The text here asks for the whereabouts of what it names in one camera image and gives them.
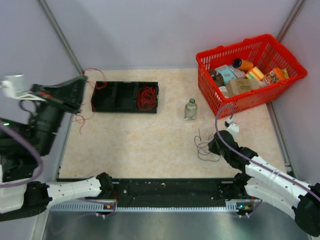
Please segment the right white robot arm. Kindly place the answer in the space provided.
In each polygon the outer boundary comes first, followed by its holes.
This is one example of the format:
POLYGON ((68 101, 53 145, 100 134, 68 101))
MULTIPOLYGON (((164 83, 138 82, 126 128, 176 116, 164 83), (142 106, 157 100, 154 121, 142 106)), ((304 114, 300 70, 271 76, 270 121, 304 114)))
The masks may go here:
POLYGON ((311 185, 272 166, 255 151, 239 146, 227 130, 216 132, 208 148, 241 171, 233 185, 237 197, 261 199, 290 216, 305 233, 319 237, 319 183, 311 185))

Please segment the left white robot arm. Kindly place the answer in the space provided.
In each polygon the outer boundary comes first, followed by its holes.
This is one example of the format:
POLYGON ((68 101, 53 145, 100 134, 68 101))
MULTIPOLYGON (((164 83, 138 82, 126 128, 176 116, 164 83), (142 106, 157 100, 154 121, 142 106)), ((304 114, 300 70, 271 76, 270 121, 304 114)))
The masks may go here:
POLYGON ((80 113, 87 77, 80 75, 55 85, 24 87, 22 74, 6 75, 0 88, 20 105, 34 104, 26 124, 0 121, 0 219, 33 217, 60 203, 77 199, 109 198, 114 191, 107 173, 73 182, 41 182, 43 157, 53 146, 65 114, 80 113))

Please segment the black three-compartment tray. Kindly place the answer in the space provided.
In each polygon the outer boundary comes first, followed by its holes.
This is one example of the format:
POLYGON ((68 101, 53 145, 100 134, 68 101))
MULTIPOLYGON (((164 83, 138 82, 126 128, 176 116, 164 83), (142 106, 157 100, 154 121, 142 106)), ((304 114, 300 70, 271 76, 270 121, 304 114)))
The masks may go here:
POLYGON ((157 81, 97 81, 91 109, 95 113, 155 114, 158 95, 157 81))

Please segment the clear glass soda bottle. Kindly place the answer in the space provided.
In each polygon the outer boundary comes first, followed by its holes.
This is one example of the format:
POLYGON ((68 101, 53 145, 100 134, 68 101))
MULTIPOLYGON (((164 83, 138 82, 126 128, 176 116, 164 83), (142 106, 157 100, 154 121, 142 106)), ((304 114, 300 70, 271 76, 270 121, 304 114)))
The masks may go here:
POLYGON ((184 108, 184 119, 188 122, 192 122, 196 119, 198 112, 198 106, 196 100, 191 98, 189 102, 186 103, 184 108))

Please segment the brown cardboard box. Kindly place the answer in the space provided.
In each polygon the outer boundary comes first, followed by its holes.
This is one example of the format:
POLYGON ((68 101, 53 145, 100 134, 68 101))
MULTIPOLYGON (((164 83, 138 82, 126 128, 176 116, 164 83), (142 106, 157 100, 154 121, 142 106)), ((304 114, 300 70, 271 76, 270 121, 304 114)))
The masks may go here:
POLYGON ((230 98, 259 88, 260 84, 258 81, 248 78, 231 79, 226 84, 227 93, 230 98))

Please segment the brown round item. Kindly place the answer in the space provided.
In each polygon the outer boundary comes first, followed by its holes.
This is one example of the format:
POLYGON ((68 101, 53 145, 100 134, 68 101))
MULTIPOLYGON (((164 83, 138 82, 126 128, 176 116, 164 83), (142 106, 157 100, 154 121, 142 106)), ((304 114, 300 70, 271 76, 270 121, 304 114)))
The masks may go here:
POLYGON ((222 77, 222 75, 217 72, 216 70, 212 69, 208 71, 210 77, 212 78, 212 80, 214 81, 214 83, 218 86, 218 87, 222 87, 224 86, 224 79, 222 77))

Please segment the light blue package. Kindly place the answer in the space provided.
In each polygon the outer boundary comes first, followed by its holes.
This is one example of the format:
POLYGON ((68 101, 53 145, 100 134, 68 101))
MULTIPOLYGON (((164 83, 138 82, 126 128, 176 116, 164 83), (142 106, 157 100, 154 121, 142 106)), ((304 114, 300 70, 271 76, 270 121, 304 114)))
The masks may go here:
POLYGON ((224 85, 227 85, 230 80, 235 80, 237 78, 230 67, 226 64, 217 67, 215 71, 222 76, 224 85))

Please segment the yellow sponge pack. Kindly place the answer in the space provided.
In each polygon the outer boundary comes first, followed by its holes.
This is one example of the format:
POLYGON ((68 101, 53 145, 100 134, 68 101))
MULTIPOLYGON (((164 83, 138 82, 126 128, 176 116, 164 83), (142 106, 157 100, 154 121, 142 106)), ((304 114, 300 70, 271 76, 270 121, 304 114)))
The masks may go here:
POLYGON ((264 78, 264 74, 262 73, 262 71, 257 67, 253 67, 252 69, 250 69, 246 74, 245 74, 247 79, 253 79, 256 81, 261 81, 264 78))

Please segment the orange bottle with dark cap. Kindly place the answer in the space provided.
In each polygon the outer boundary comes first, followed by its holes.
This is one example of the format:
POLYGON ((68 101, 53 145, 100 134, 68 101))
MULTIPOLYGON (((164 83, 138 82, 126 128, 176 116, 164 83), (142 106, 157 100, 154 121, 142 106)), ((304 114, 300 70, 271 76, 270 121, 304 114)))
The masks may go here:
POLYGON ((251 61, 242 58, 235 58, 232 62, 232 67, 244 72, 248 72, 254 68, 254 64, 251 61))

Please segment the orange snack packet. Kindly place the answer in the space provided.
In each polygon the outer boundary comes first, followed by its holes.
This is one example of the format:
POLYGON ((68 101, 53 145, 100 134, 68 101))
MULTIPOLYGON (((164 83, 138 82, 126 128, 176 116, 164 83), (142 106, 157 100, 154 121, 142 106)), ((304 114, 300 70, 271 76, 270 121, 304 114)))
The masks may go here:
POLYGON ((261 80, 267 85, 272 85, 285 80, 286 77, 279 68, 273 68, 269 73, 267 73, 261 80))

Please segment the red plastic shopping basket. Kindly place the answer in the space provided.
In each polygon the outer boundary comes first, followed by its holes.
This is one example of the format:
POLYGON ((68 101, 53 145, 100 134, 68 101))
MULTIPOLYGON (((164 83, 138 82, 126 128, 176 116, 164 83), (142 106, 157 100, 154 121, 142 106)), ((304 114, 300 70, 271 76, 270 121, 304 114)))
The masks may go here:
POLYGON ((227 104, 238 113, 269 103, 308 74, 270 34, 199 52, 196 60, 198 87, 218 118, 231 114, 218 113, 227 104))

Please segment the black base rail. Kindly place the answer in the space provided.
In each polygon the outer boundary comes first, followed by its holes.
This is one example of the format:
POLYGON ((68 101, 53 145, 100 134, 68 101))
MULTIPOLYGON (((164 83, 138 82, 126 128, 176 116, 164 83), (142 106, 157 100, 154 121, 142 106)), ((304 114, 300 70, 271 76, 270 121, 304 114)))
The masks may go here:
POLYGON ((114 178, 113 189, 88 200, 116 200, 120 208, 224 207, 226 201, 251 200, 232 178, 114 178))

